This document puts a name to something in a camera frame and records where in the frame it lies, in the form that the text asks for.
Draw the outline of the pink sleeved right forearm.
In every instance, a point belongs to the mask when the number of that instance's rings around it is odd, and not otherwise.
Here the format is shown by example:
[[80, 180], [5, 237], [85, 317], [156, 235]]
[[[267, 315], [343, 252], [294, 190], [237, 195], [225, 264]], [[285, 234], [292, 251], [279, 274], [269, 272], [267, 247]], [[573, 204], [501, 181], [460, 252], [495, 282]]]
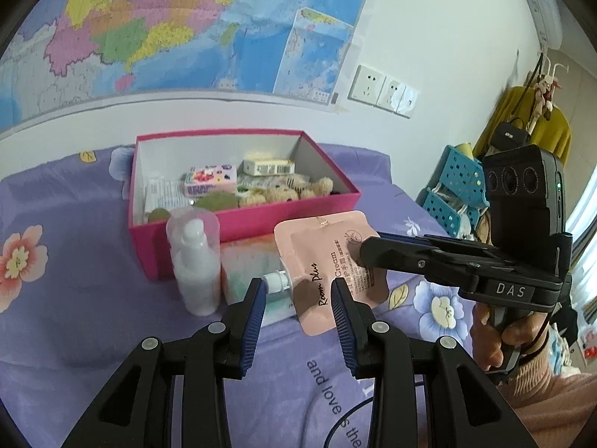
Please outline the pink sleeved right forearm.
[[545, 339], [499, 391], [539, 447], [573, 446], [596, 410], [596, 375], [554, 374]]

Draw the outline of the right hand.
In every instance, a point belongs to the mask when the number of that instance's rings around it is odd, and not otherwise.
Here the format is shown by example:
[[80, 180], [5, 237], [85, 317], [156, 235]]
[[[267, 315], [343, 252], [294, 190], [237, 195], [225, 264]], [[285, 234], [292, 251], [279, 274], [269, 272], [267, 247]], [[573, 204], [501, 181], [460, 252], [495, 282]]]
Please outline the right hand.
[[501, 368], [506, 347], [520, 347], [521, 356], [539, 351], [546, 341], [548, 314], [535, 312], [515, 321], [502, 333], [490, 322], [490, 307], [477, 302], [472, 309], [472, 357], [484, 371]]

